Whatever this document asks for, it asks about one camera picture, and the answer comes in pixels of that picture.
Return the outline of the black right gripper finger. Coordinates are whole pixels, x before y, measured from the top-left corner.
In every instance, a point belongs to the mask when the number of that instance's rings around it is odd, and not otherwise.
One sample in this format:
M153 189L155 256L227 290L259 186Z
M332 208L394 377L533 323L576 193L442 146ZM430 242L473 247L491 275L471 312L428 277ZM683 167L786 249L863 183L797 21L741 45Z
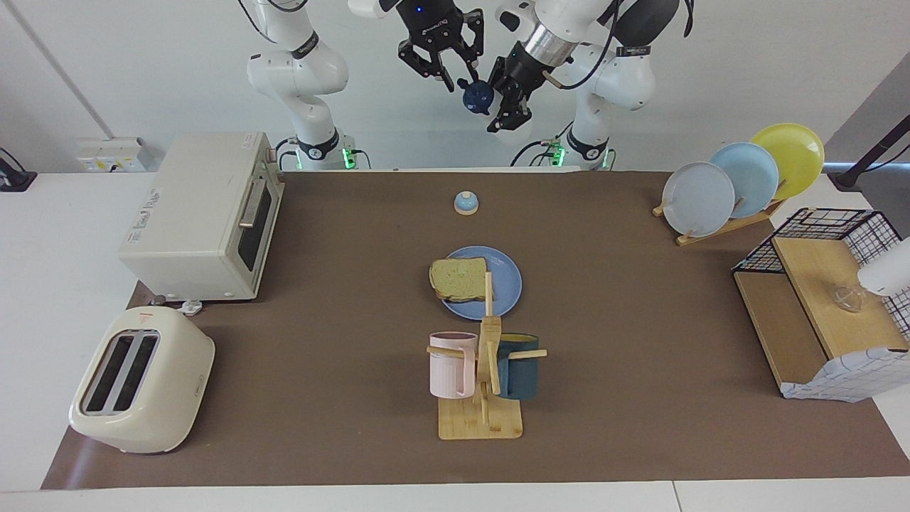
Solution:
M446 71L445 65L442 64L441 55L436 50L430 50L430 59L423 58L419 55L411 41L403 41L397 46L397 55L399 59L413 69L423 78L434 78L442 81L448 88L449 92L454 91L454 83L451 75Z
M482 11L455 11L455 51L465 62L471 82L480 80L477 67L484 52L485 22Z

